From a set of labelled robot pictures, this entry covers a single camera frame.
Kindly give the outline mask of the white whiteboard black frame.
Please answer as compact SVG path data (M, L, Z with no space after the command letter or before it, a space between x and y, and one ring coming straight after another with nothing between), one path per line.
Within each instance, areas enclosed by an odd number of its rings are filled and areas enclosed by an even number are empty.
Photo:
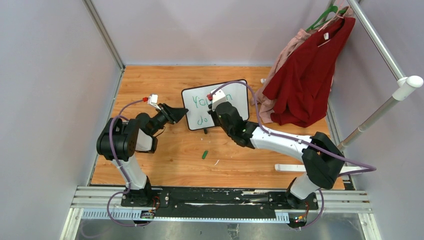
M181 91L181 97L184 108L188 109L186 120L188 129L191 131L213 128L215 124L211 115L208 113L211 101L207 95L216 88L223 85L224 82L203 85L198 87L186 88ZM226 100L237 108L239 115L243 120L248 120L249 113L249 90L243 84L232 83L221 89L226 96Z

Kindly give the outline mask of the green marker cap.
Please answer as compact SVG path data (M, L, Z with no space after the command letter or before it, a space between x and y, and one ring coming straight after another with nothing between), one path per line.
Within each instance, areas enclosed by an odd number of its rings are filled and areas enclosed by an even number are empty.
M203 160L207 157L208 153L209 153L209 151L208 151L208 150L205 150L205 151L203 152L203 154L202 154L202 159L203 159Z

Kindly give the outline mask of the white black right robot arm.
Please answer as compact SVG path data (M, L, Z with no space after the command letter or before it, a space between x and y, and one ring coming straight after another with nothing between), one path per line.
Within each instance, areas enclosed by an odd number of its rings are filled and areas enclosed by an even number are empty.
M291 181L284 195L283 201L292 209L301 207L316 190L332 189L344 166L342 153L322 132L295 136L273 131L242 119L230 102L220 103L208 113L214 125L221 127L238 146L271 150L303 163L305 173Z

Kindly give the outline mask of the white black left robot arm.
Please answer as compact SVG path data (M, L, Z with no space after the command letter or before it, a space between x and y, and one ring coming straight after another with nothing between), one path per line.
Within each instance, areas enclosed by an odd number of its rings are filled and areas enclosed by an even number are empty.
M157 132L167 124L178 123L187 113L184 107L158 105L155 116L139 113L135 118L122 115L112 117L106 123L96 142L96 151L111 161L125 180L121 205L124 207L148 207L157 204L149 177L142 171L136 153L153 154L157 150Z

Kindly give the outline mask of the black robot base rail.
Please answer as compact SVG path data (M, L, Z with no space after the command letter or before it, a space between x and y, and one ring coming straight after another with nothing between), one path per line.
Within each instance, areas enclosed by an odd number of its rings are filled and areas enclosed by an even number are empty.
M355 214L363 226L375 224L366 192L321 190L305 203L289 206L282 189L155 187L153 198L143 201L124 194L122 187L79 186L68 221L110 220L120 226L146 226L151 222L286 224L296 230L326 215Z

